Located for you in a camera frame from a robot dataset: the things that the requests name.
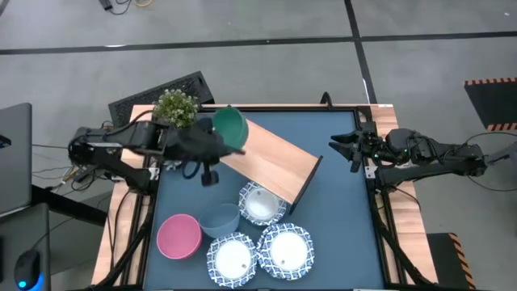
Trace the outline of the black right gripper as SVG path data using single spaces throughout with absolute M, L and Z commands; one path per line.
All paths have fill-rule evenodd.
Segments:
M 361 129 L 351 133 L 332 135 L 329 146 L 341 154 L 351 164 L 351 172 L 356 173 L 363 157 L 370 158 L 376 165 L 390 162 L 388 146 L 377 134 L 375 122 L 364 122 Z

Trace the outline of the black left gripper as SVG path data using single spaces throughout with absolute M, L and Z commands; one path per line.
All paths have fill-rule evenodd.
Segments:
M 169 131 L 165 144 L 165 160 L 203 162 L 231 154 L 246 154 L 242 149 L 225 145 L 222 137 L 213 129 L 212 118 L 204 116 L 197 120 L 197 126 Z

